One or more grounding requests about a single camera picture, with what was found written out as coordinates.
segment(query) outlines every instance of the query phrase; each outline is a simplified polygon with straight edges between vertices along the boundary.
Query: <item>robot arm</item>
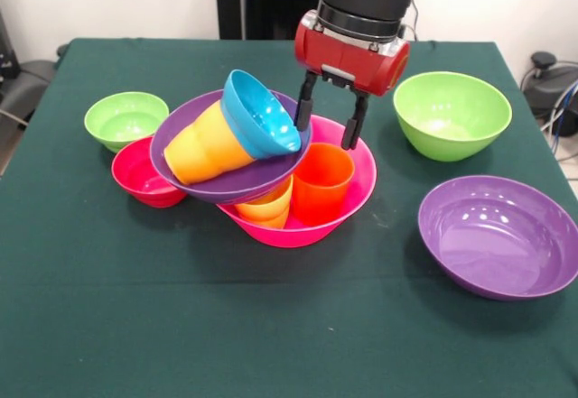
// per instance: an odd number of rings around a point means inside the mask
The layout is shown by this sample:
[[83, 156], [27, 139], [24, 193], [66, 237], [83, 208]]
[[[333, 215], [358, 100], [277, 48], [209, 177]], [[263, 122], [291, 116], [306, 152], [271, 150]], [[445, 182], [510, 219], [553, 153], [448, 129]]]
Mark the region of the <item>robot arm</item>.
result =
[[395, 86], [409, 57], [409, 44], [397, 37], [411, 0], [320, 0], [301, 20], [295, 35], [295, 56], [307, 68], [295, 125], [304, 130], [312, 113], [312, 92], [318, 77], [350, 89], [355, 112], [348, 120], [341, 146], [355, 148], [370, 95], [383, 96]]

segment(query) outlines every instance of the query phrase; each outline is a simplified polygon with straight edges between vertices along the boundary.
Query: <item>yellow cup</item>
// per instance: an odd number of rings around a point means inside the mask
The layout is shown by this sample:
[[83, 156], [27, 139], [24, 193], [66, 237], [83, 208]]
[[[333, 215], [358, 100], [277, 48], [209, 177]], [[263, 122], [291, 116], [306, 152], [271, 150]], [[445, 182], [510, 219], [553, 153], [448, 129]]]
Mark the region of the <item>yellow cup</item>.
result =
[[255, 161], [228, 126], [220, 100], [172, 139], [164, 159], [182, 184], [210, 180]]
[[262, 227], [283, 228], [289, 216], [293, 175], [261, 198], [236, 204], [238, 214], [248, 222]]

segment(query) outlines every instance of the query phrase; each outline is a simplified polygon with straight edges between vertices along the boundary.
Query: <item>green bowl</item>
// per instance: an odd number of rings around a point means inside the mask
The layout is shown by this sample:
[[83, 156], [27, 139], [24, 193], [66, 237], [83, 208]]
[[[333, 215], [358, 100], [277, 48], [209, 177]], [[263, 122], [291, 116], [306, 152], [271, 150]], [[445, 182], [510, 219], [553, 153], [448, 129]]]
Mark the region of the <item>green bowl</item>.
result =
[[150, 136], [169, 115], [162, 99], [130, 91], [113, 94], [95, 103], [84, 117], [84, 126], [113, 153], [125, 145]]
[[455, 162], [487, 147], [508, 127], [512, 107], [489, 83], [450, 71], [406, 79], [394, 93], [408, 141], [430, 159]]

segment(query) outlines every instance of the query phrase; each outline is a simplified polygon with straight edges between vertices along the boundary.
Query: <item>blue cup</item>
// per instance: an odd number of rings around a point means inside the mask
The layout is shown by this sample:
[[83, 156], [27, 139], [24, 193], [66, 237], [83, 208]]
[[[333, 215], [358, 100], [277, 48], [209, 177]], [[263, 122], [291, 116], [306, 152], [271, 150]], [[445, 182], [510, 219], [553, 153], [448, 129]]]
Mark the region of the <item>blue cup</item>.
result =
[[228, 75], [221, 109], [228, 126], [254, 159], [295, 153], [301, 137], [281, 102], [259, 80], [239, 69]]

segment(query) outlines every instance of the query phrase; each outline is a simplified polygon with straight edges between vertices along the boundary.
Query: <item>orange cup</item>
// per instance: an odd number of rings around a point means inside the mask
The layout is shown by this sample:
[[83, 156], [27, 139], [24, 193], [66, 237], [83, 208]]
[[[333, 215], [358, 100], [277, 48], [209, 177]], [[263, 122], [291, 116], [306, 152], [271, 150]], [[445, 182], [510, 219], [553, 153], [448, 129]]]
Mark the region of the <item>orange cup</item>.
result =
[[348, 152], [330, 143], [312, 143], [294, 172], [295, 217], [310, 227], [338, 218], [354, 172]]
[[235, 208], [247, 222], [262, 227], [283, 228], [289, 217], [293, 183], [293, 176], [290, 176], [263, 197], [236, 204]]
[[182, 184], [209, 180], [255, 161], [228, 126], [220, 100], [172, 139], [164, 159]]

